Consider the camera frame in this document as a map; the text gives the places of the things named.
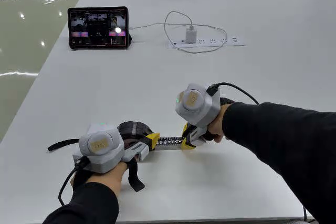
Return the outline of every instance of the hand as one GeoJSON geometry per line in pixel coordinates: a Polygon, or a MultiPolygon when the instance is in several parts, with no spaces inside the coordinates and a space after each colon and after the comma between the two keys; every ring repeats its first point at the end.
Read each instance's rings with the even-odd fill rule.
{"type": "Polygon", "coordinates": [[[215,120],[213,120],[209,125],[208,125],[208,131],[211,134],[216,135],[214,137],[214,141],[216,143],[221,142],[224,133],[223,133],[223,116],[225,114],[225,111],[227,110],[227,108],[230,106],[231,104],[225,104],[220,106],[221,107],[221,111],[219,112],[218,116],[215,118],[215,120]]]}
{"type": "Polygon", "coordinates": [[[118,197],[121,188],[121,178],[126,170],[127,170],[127,164],[124,162],[120,162],[115,168],[113,168],[111,171],[107,173],[104,174],[93,173],[92,176],[86,181],[86,183],[97,182],[106,185],[118,197]]]}

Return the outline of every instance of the person's left hand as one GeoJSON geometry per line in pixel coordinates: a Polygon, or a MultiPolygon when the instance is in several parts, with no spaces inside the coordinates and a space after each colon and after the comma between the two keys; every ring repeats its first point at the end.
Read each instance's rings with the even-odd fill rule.
{"type": "Polygon", "coordinates": [[[93,173],[91,177],[86,181],[86,183],[96,182],[106,185],[118,197],[121,188],[121,178],[126,170],[127,170],[127,164],[124,162],[120,162],[115,168],[113,168],[111,171],[107,173],[104,174],[93,173]]]}

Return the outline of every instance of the wire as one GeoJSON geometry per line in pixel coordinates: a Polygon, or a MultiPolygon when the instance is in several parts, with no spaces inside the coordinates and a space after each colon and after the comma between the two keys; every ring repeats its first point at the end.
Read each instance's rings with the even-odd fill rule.
{"type": "Polygon", "coordinates": [[[183,51],[183,52],[187,52],[187,53],[189,53],[189,54],[200,54],[200,53],[203,53],[203,52],[213,52],[213,51],[218,50],[218,49],[221,48],[222,46],[224,46],[224,44],[227,42],[227,33],[226,33],[226,31],[225,31],[224,29],[221,29],[221,28],[218,28],[218,27],[214,27],[214,26],[210,26],[210,25],[193,24],[193,22],[192,22],[191,18],[189,18],[189,16],[187,16],[187,15],[184,14],[184,13],[175,11],[175,10],[172,10],[172,11],[170,11],[170,12],[167,14],[166,19],[164,20],[163,29],[164,29],[164,33],[165,33],[166,36],[167,36],[167,39],[168,39],[169,42],[173,45],[174,48],[176,48],[176,49],[178,49],[178,50],[181,50],[181,51],[183,51]],[[181,15],[187,17],[187,18],[190,20],[190,25],[191,25],[191,26],[193,26],[193,25],[194,25],[194,26],[205,26],[205,27],[210,27],[210,28],[216,29],[216,30],[220,30],[220,31],[223,32],[223,34],[224,34],[224,36],[225,36],[225,39],[223,40],[223,42],[222,42],[221,45],[219,45],[218,47],[216,47],[216,48],[214,48],[214,49],[210,49],[210,50],[204,50],[204,51],[196,51],[196,52],[193,52],[193,51],[185,50],[185,49],[183,49],[183,48],[181,48],[181,47],[177,47],[177,46],[172,42],[172,40],[170,39],[170,37],[169,37],[169,35],[168,35],[168,33],[167,33],[167,30],[166,30],[167,19],[168,19],[169,15],[172,14],[172,13],[179,13],[179,14],[181,14],[181,15]]]}
{"type": "Polygon", "coordinates": [[[215,26],[210,26],[210,25],[194,24],[193,21],[191,20],[191,18],[190,18],[188,15],[186,15],[186,14],[184,14],[184,13],[181,13],[181,12],[178,12],[178,11],[176,11],[176,10],[172,10],[172,11],[170,11],[170,12],[167,14],[167,16],[166,16],[166,18],[165,18],[165,20],[164,20],[164,23],[162,23],[162,22],[156,22],[156,23],[152,23],[152,24],[149,24],[149,25],[138,26],[138,27],[133,27],[133,28],[129,28],[129,29],[130,29],[130,30],[135,30],[135,29],[146,28],[146,27],[155,26],[155,25],[163,25],[163,28],[164,28],[164,32],[165,32],[165,34],[166,34],[166,37],[167,37],[167,39],[169,40],[169,42],[173,45],[173,47],[174,47],[175,49],[181,50],[181,51],[183,51],[183,52],[187,52],[187,53],[189,53],[189,54],[200,54],[200,53],[203,53],[203,52],[212,52],[212,51],[216,51],[216,50],[218,50],[219,48],[221,48],[222,46],[224,46],[225,43],[227,42],[227,33],[226,33],[226,31],[225,31],[224,29],[219,28],[219,27],[215,27],[215,26]],[[167,19],[168,19],[169,15],[170,15],[171,13],[178,13],[178,14],[181,14],[181,15],[187,17],[187,18],[190,20],[190,24],[184,24],[184,23],[167,23],[167,19]],[[169,37],[169,35],[168,35],[167,31],[166,31],[166,26],[167,26],[167,25],[178,25],[178,26],[190,26],[190,25],[191,25],[191,26],[203,26],[203,27],[209,27],[209,28],[212,28],[212,29],[216,29],[216,30],[218,30],[218,31],[221,31],[221,32],[224,34],[224,40],[223,40],[223,42],[222,42],[221,45],[219,45],[218,47],[216,47],[216,48],[214,48],[214,49],[211,49],[211,50],[196,51],[196,52],[188,51],[188,50],[186,50],[186,49],[182,49],[182,48],[180,48],[180,47],[177,47],[177,46],[172,42],[172,40],[170,39],[170,37],[169,37]]]}
{"type": "Polygon", "coordinates": [[[58,200],[59,202],[61,203],[62,206],[64,206],[64,202],[62,200],[62,193],[64,191],[64,188],[66,187],[67,183],[69,182],[69,179],[71,178],[71,176],[76,172],[76,171],[79,171],[79,170],[82,170],[84,169],[88,164],[90,164],[90,160],[88,157],[86,156],[83,156],[81,157],[80,159],[78,159],[76,162],[75,162],[75,167],[74,169],[72,169],[72,171],[69,173],[68,177],[64,180],[63,182],[63,185],[58,193],[58,200]]]}
{"type": "Polygon", "coordinates": [[[241,89],[240,87],[238,87],[238,86],[236,86],[234,84],[231,84],[231,83],[228,83],[228,82],[220,82],[220,83],[215,84],[214,86],[216,86],[216,87],[219,87],[219,86],[229,86],[229,87],[235,88],[235,89],[239,90],[240,92],[242,92],[243,94],[245,94],[248,97],[250,97],[256,104],[259,104],[259,102],[252,95],[250,95],[245,90],[241,89]]]}
{"type": "Polygon", "coordinates": [[[303,206],[303,221],[307,221],[307,210],[304,206],[303,206]]]}
{"type": "Polygon", "coordinates": [[[60,190],[59,193],[58,193],[58,200],[59,200],[59,202],[61,203],[62,206],[64,206],[64,202],[63,202],[63,200],[62,200],[62,193],[63,193],[63,191],[64,191],[65,186],[66,186],[67,183],[69,182],[69,179],[70,179],[71,176],[75,173],[76,170],[77,170],[76,168],[72,169],[72,171],[69,173],[68,177],[64,180],[64,183],[63,183],[63,185],[62,185],[62,187],[61,187],[61,190],[60,190]]]}

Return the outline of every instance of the power adapter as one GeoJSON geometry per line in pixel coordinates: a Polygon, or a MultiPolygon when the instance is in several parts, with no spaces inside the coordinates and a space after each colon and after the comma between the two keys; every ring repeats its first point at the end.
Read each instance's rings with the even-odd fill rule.
{"type": "Polygon", "coordinates": [[[185,42],[187,44],[194,44],[197,40],[197,30],[193,25],[190,25],[185,32],[185,42]]]}

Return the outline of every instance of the white table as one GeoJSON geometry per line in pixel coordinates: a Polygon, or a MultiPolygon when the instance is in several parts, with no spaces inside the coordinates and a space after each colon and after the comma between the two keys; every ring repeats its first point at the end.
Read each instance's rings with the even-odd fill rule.
{"type": "MultiPolygon", "coordinates": [[[[184,121],[175,98],[189,82],[230,81],[260,102],[336,110],[334,0],[80,0],[77,6],[127,6],[133,27],[181,10],[196,23],[243,36],[247,46],[187,55],[167,49],[156,26],[132,32],[129,50],[71,51],[65,27],[0,145],[1,223],[42,222],[59,207],[73,146],[52,154],[46,147],[85,134],[90,123],[139,120],[162,136],[179,135],[184,121]]],[[[249,102],[233,90],[222,94],[249,102]]],[[[282,178],[229,141],[151,153],[139,176],[146,184],[139,193],[124,177],[120,222],[302,216],[282,178]]],[[[65,202],[70,197],[68,186],[65,202]]]]}

